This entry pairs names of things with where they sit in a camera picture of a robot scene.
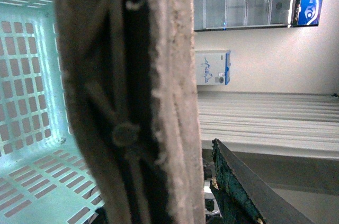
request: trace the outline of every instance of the light blue plastic basket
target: light blue plastic basket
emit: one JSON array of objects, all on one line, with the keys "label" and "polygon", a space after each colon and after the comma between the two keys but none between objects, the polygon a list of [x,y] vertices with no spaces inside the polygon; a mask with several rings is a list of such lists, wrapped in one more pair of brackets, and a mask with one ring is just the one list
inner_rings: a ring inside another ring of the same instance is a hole
[{"label": "light blue plastic basket", "polygon": [[0,0],[0,224],[91,223],[100,192],[69,128],[53,0]]}]

